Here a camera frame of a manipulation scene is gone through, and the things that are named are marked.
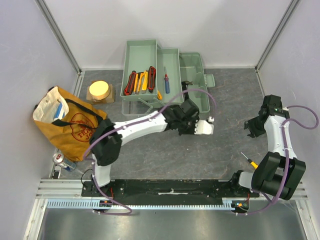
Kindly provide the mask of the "orange handled screwdriver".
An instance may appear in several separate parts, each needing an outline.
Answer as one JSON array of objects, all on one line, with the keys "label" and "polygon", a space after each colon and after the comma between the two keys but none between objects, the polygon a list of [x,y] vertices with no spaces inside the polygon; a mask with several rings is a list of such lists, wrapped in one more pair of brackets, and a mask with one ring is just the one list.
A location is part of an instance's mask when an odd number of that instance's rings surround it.
[{"label": "orange handled screwdriver", "polygon": [[163,96],[161,95],[159,90],[157,91],[157,99],[158,100],[162,100],[163,99]]}]

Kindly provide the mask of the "red black utility knife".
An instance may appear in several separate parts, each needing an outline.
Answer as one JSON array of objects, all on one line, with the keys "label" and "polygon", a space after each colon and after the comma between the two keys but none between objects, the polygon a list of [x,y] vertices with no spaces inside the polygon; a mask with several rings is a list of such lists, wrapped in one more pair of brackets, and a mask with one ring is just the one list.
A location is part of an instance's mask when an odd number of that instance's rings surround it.
[{"label": "red black utility knife", "polygon": [[137,75],[137,72],[135,70],[133,70],[129,75],[127,85],[123,90],[123,94],[125,96],[129,96],[132,94],[134,90],[135,82],[136,82],[136,75]]}]

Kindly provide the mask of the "yellow black utility knife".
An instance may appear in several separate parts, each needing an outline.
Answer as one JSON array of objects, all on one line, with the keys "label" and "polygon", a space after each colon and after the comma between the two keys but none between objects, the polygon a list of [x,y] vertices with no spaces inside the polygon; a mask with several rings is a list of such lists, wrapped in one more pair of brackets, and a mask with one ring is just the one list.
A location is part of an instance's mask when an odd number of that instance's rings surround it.
[{"label": "yellow black utility knife", "polygon": [[134,88],[133,88],[133,93],[136,94],[138,91],[138,83],[140,79],[140,72],[137,72],[135,74],[135,80],[134,80]]}]

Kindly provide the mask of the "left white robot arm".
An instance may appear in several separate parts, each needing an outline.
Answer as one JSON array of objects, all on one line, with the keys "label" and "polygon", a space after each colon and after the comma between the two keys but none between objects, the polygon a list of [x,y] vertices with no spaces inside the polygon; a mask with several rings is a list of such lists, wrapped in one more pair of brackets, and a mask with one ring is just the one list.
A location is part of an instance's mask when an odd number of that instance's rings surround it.
[{"label": "left white robot arm", "polygon": [[121,147],[140,137],[177,130],[179,135],[193,135],[200,110],[190,99],[180,105],[163,107],[149,115],[130,121],[102,120],[90,139],[89,151],[94,160],[92,190],[98,196],[110,191],[111,165],[118,159]]}]

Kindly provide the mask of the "black handled tool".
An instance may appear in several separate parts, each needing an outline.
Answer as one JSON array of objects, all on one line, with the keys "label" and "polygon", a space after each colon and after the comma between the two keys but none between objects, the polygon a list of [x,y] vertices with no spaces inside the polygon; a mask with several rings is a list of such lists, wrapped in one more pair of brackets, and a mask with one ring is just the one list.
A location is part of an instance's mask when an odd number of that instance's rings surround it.
[{"label": "black handled tool", "polygon": [[182,87],[182,90],[185,91],[188,89],[188,86],[189,85],[193,85],[194,83],[192,81],[182,81],[181,82],[181,87]]}]

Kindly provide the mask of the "blue red screwdriver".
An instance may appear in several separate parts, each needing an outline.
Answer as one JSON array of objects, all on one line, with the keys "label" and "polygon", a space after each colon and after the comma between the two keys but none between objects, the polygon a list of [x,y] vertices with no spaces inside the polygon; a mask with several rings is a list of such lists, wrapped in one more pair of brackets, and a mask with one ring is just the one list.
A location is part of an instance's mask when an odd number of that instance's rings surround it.
[{"label": "blue red screwdriver", "polygon": [[169,94],[170,93],[170,84],[169,84],[169,77],[167,74],[167,68],[164,67],[164,83],[165,83],[165,93]]}]

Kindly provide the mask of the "green clear-lid toolbox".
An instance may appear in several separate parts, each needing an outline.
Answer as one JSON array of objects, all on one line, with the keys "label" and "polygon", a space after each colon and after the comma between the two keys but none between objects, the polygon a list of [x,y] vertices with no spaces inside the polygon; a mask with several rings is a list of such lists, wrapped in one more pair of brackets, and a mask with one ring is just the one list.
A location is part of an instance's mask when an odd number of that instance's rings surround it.
[{"label": "green clear-lid toolbox", "polygon": [[[141,93],[141,78],[150,66],[156,69],[155,87],[153,92]],[[166,67],[170,93],[165,91]],[[124,95],[129,75],[132,71],[140,73],[137,93]],[[187,90],[182,90],[182,81],[193,82]],[[198,52],[181,52],[178,48],[161,48],[157,40],[128,40],[126,42],[124,70],[120,97],[122,99],[122,114],[128,118],[145,116],[155,109],[169,103],[180,105],[190,98],[199,108],[201,114],[210,112],[210,98],[206,95],[208,88],[215,86],[212,74],[206,74],[203,61]],[[158,99],[160,91],[162,100]]]}]

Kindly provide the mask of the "yellow handled pliers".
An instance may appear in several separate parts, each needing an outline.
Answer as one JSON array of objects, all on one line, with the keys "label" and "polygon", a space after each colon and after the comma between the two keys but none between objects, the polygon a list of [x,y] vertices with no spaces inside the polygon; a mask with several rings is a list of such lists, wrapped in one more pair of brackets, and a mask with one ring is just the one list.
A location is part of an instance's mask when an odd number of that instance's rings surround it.
[{"label": "yellow handled pliers", "polygon": [[254,162],[253,160],[251,160],[250,158],[248,158],[243,152],[241,152],[241,154],[247,159],[247,161],[249,162],[249,164],[256,170],[258,168],[258,164],[256,162]]}]

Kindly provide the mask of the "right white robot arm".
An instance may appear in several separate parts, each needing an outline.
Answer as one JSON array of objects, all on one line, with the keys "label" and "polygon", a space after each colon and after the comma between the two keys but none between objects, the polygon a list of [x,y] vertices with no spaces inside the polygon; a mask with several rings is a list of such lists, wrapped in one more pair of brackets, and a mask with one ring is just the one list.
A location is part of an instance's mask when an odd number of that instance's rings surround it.
[{"label": "right white robot arm", "polygon": [[268,152],[254,172],[238,170],[232,175],[229,191],[233,196],[240,197],[247,189],[252,189],[275,197],[282,189],[279,198],[291,199],[306,171],[306,164],[298,160],[290,136],[283,139],[283,133],[289,133],[290,123],[286,122],[284,126],[282,123],[289,118],[289,111],[283,108],[281,97],[267,95],[258,116],[244,123],[249,137],[267,135]]}]

